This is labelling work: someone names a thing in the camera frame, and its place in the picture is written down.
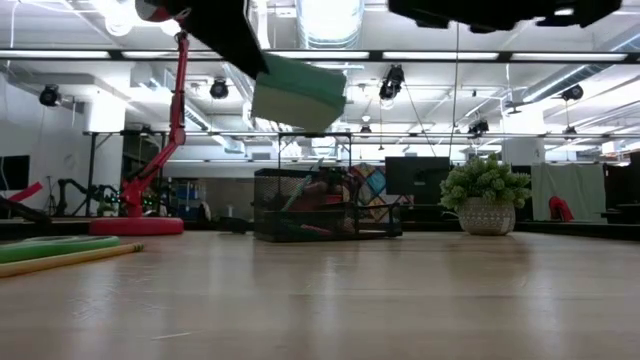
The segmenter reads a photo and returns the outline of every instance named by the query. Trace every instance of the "yellow stick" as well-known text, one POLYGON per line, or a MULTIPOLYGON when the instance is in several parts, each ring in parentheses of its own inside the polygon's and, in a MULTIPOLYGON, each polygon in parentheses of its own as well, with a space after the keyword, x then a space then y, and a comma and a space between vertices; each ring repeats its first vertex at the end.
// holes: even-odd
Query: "yellow stick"
POLYGON ((23 275, 36 271, 53 269, 60 266, 74 265, 87 261, 94 261, 108 257, 129 254, 132 252, 139 252, 142 251, 143 248, 144 245, 137 243, 114 246, 106 249, 83 251, 74 254, 51 256, 42 259, 3 264, 0 265, 0 278, 23 275))

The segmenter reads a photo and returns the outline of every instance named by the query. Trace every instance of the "red robot arm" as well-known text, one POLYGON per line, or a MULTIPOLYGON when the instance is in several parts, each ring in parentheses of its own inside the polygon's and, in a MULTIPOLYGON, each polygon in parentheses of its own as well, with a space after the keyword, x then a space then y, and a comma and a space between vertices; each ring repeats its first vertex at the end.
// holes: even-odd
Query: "red robot arm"
POLYGON ((125 203, 129 217, 142 216, 142 193, 156 178, 160 169, 176 151, 178 146, 184 145, 186 135, 184 131, 184 82, 187 71, 189 40, 187 32, 181 31, 176 35, 178 41, 178 73, 176 87, 171 99, 169 142, 151 162, 133 179, 123 181, 123 191, 120 198, 125 203))

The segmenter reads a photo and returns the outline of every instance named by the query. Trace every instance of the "potted plant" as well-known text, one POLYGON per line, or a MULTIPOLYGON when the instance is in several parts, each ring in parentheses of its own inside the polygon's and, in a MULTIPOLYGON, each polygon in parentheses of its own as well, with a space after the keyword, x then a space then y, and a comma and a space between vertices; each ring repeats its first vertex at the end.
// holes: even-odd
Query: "potted plant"
POLYGON ((462 229, 473 235, 505 235, 516 222, 514 208, 524 207, 531 197, 527 174, 511 172, 494 155, 473 158, 454 168, 440 184, 441 203, 458 214, 462 229))

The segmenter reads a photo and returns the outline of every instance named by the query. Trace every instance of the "spotlight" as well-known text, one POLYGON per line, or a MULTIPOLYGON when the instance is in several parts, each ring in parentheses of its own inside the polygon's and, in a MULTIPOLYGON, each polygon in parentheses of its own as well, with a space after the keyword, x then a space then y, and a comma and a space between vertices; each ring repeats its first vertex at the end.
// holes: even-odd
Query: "spotlight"
POLYGON ((227 86, 227 79, 213 80, 213 85, 211 85, 211 90, 209 90, 209 94, 211 94, 211 97, 216 100, 225 99, 227 96, 229 96, 229 87, 227 86))
POLYGON ((584 96, 582 86, 576 85, 560 93, 560 98, 564 101, 580 100, 584 96))
POLYGON ((59 106, 62 102, 62 95, 58 89, 58 85, 45 85, 44 90, 40 93, 40 104, 48 107, 59 106))
POLYGON ((467 133, 473 134, 473 137, 476 138, 487 131, 489 131, 489 124, 487 123, 487 120, 478 120, 477 122, 469 125, 469 131, 467 131, 467 133))
POLYGON ((575 126, 567 126, 566 129, 562 130, 562 133, 565 135, 578 135, 575 126))
POLYGON ((391 65, 391 70, 387 73, 380 87, 380 99, 393 100, 402 90, 402 83, 404 83, 402 65, 391 65))

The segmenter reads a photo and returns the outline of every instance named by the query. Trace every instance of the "curtain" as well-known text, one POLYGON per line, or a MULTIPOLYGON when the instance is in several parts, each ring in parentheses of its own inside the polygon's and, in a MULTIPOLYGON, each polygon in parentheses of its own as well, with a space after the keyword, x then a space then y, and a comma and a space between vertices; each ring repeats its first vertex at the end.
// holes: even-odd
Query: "curtain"
POLYGON ((550 220, 549 199, 558 196, 567 202, 575 221, 601 222, 606 211, 602 165, 552 165, 531 167, 534 220, 550 220))

